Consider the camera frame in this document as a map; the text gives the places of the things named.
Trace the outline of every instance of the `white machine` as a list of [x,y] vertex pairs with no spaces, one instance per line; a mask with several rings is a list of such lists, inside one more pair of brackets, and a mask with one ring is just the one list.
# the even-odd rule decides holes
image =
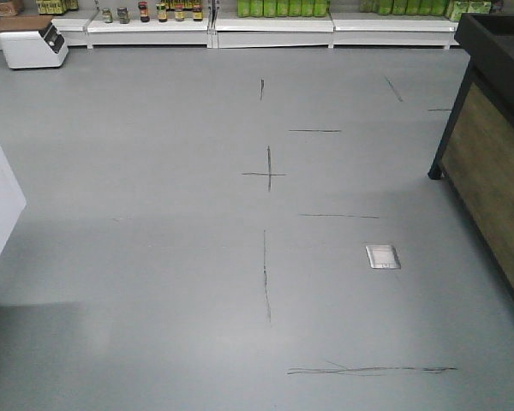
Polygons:
[[63,64],[69,48],[51,18],[37,15],[0,19],[0,45],[8,67],[30,69]]

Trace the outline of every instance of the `green container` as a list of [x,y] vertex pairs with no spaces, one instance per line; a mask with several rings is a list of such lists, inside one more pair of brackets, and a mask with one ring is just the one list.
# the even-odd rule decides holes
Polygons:
[[252,15],[252,17],[262,17],[263,16],[263,0],[250,0],[249,13]]
[[392,12],[392,0],[379,0],[379,15],[389,15]]
[[264,0],[263,15],[265,17],[276,17],[276,0]]
[[327,0],[314,0],[314,17],[327,16]]
[[447,0],[433,0],[431,15],[444,15],[447,8]]
[[290,12],[290,0],[277,0],[276,15],[278,17],[287,17]]
[[444,14],[444,17],[446,19],[449,19],[451,13],[453,13],[454,7],[455,7],[455,0],[449,0],[449,3],[447,4],[447,7],[445,8],[445,14]]
[[238,17],[249,17],[249,0],[238,0]]
[[394,15],[405,15],[408,8],[408,0],[394,0],[392,3],[392,13]]
[[491,2],[469,2],[469,13],[486,15],[491,10]]
[[374,0],[360,0],[359,10],[361,13],[371,13],[374,11]]
[[301,15],[301,0],[290,0],[290,17]]
[[420,15],[430,15],[432,12],[432,1],[433,0],[421,0],[421,6],[419,7]]
[[301,1],[301,16],[312,17],[314,15],[314,0]]
[[408,7],[405,10],[406,15],[418,15],[419,7],[421,7],[421,0],[408,0]]
[[453,2],[453,11],[449,15],[449,20],[460,21],[463,13],[466,13],[469,9],[469,2]]

